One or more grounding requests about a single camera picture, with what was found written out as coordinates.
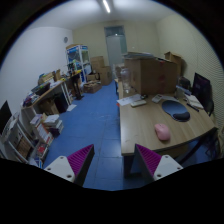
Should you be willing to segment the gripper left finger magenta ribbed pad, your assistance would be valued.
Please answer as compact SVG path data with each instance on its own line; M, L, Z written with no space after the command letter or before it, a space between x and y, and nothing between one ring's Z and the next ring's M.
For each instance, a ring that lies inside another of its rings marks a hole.
M45 168L45 171L82 186L94 154L94 145L90 144L68 157L59 156Z

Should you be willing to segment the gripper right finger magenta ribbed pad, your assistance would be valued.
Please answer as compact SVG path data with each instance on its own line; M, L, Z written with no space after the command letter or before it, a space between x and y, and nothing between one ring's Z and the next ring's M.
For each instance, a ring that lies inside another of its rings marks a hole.
M139 144L135 145L132 171L145 181L156 181L180 171L182 166L169 155L159 155Z

